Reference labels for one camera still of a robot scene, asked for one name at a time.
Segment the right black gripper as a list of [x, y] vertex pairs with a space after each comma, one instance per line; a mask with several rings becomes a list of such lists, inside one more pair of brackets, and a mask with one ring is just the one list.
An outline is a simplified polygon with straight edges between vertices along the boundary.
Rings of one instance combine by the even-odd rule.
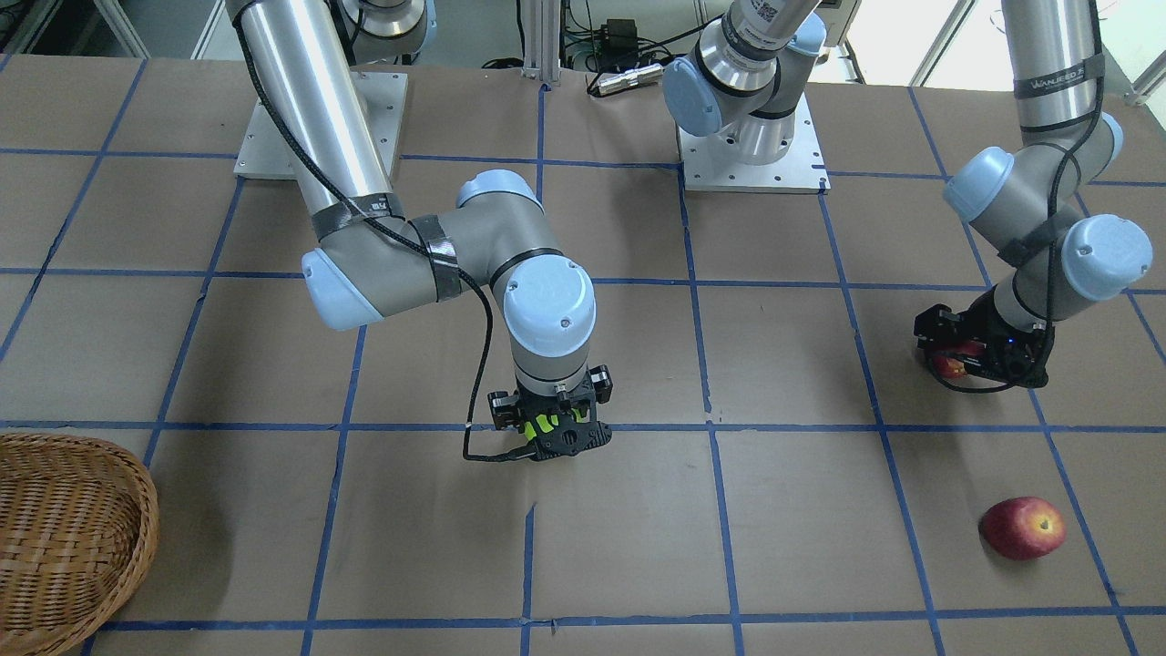
[[555, 429], [552, 435], [533, 440], [533, 460], [543, 461], [560, 456], [577, 456], [580, 452], [600, 447], [612, 439], [612, 431], [598, 418], [597, 405], [607, 403], [613, 381], [606, 365], [584, 371], [578, 385], [567, 390], [566, 385], [553, 385], [550, 396], [539, 395], [522, 385], [517, 392], [491, 392], [490, 412], [496, 429], [514, 426], [521, 429], [525, 421], [538, 415], [567, 414], [574, 408], [586, 414], [583, 425]]

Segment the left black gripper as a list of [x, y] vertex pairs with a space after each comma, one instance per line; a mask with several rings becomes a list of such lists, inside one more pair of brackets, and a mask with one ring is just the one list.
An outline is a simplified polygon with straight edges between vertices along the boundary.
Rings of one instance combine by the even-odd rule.
[[1054, 336], [1054, 329], [1042, 324], [1032, 332], [1012, 327], [997, 312], [991, 292], [979, 295], [964, 312], [954, 313], [950, 306], [934, 304], [915, 318], [916, 348], [922, 350], [927, 371], [941, 385], [950, 385], [953, 379], [937, 378], [927, 362], [925, 350], [964, 341], [986, 346], [978, 360], [961, 357], [967, 364], [967, 376], [991, 379], [1002, 385], [1045, 385]]

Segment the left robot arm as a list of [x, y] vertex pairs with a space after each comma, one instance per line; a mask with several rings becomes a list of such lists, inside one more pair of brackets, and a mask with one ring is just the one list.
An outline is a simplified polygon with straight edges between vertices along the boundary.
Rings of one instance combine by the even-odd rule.
[[[743, 128], [788, 137], [805, 83], [824, 45], [815, 1], [735, 1], [663, 70], [665, 101], [694, 137]], [[1004, 1], [1023, 146], [986, 147], [944, 186], [944, 202], [1012, 267], [963, 312], [936, 304], [916, 315], [916, 347], [930, 375], [957, 390], [1041, 389], [1055, 325], [1107, 302], [1152, 264], [1140, 225], [1083, 216], [1073, 193], [1123, 149], [1103, 110], [1105, 57], [1094, 1]]]

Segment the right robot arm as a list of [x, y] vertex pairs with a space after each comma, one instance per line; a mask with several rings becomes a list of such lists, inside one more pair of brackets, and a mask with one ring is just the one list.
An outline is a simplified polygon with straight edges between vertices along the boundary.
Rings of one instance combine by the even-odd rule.
[[258, 100], [294, 158], [318, 245], [302, 258], [316, 310], [349, 331], [473, 292], [510, 336], [517, 390], [491, 392], [496, 429], [521, 446], [496, 461], [577, 456], [611, 440], [598, 418], [613, 382], [588, 365], [598, 319], [592, 278], [559, 249], [545, 209], [508, 169], [475, 175], [454, 211], [403, 216], [375, 149], [371, 105], [354, 87], [343, 41], [323, 1], [232, 1]]

